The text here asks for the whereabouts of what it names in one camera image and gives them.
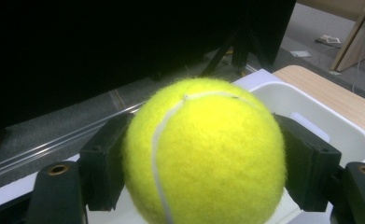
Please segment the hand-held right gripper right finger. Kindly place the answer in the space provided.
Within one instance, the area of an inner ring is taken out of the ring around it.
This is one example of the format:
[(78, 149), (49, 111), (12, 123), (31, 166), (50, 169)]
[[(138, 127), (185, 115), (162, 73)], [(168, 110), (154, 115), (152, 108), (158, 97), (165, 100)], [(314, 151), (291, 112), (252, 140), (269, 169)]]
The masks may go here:
[(303, 211), (324, 212), (328, 199), (323, 191), (329, 176), (337, 172), (342, 153), (299, 122), (274, 117), (285, 140), (288, 195)]

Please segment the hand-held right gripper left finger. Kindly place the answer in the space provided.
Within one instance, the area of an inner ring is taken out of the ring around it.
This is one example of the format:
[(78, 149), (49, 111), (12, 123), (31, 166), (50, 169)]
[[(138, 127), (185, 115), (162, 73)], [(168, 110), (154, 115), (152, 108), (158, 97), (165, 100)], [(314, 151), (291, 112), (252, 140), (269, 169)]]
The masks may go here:
[(116, 208), (124, 188), (121, 150), (132, 117), (127, 113), (110, 119), (79, 151), (84, 199), (91, 211)]

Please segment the white plastic bin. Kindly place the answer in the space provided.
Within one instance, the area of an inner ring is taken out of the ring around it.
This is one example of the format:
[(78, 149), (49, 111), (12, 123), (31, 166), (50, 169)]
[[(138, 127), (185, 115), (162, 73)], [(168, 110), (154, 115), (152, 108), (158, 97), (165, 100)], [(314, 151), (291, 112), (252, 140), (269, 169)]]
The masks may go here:
[(308, 93), (365, 131), (365, 99), (298, 65), (274, 72), (276, 77)]
[[(281, 81), (245, 81), (234, 83), (251, 91), (269, 109), (299, 122), (320, 138), (342, 152), (341, 165), (365, 162), (365, 128), (342, 112), (320, 102), (302, 90)], [(299, 218), (308, 224), (330, 224), (330, 210), (324, 213), (306, 213), (286, 194), (274, 216), (267, 224), (295, 223)], [(127, 190), (121, 193), (118, 207), (112, 212), (89, 212), (90, 224), (146, 224), (137, 213)]]

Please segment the yellow tennis ball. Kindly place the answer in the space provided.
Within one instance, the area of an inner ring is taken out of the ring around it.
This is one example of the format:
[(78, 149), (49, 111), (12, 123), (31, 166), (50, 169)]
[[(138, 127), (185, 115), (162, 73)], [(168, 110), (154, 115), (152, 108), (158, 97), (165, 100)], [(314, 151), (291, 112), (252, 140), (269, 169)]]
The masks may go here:
[(274, 115), (249, 91), (213, 78), (154, 94), (130, 123), (122, 156), (148, 224), (265, 224), (286, 180)]

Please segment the white power strip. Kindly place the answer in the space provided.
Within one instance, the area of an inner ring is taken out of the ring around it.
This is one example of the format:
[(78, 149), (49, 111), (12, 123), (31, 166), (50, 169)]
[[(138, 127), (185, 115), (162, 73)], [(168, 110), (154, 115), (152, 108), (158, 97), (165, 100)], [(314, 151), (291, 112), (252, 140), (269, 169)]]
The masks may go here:
[(341, 46), (340, 39), (338, 37), (333, 37), (330, 35), (322, 35), (316, 39), (316, 42), (334, 48), (339, 48)]

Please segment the light wooden shelf unit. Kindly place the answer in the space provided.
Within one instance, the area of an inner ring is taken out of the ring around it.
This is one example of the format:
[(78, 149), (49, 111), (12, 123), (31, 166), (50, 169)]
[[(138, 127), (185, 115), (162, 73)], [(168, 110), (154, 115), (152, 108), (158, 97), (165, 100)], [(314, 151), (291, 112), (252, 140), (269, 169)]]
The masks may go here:
[(330, 67), (331, 70), (342, 72), (365, 60), (365, 0), (298, 0), (298, 2), (355, 23)]

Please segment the black tripod stand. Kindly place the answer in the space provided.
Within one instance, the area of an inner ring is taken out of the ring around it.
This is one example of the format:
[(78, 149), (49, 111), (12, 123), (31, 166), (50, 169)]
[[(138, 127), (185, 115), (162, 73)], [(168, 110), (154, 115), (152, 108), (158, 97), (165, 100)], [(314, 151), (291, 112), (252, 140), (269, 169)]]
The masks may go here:
[(253, 53), (257, 57), (264, 69), (273, 69), (270, 58), (266, 55), (257, 34), (250, 28), (239, 27), (219, 47), (200, 77), (211, 77), (229, 49), (232, 49), (232, 66), (236, 67), (238, 71), (242, 71), (246, 66), (249, 53)]

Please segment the metal floor rail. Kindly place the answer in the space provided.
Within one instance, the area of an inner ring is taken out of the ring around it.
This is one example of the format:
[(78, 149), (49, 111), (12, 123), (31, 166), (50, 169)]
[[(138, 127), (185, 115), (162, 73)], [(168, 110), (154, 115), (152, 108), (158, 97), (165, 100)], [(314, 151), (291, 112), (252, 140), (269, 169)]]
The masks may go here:
[(128, 113), (135, 113), (142, 103), (129, 106), (122, 109), (120, 112), (111, 114), (103, 119), (99, 119), (89, 125), (79, 128), (71, 133), (58, 137), (38, 147), (29, 149), (28, 151), (22, 152), (16, 156), (11, 157), (5, 161), (0, 162), (0, 175), (3, 175), (11, 170), (17, 169), (18, 167), (27, 164), (36, 159), (47, 156), (50, 153), (57, 151), (60, 147), (66, 146), (69, 143), (73, 143), (89, 134), (97, 132), (101, 129), (110, 119), (125, 115)]

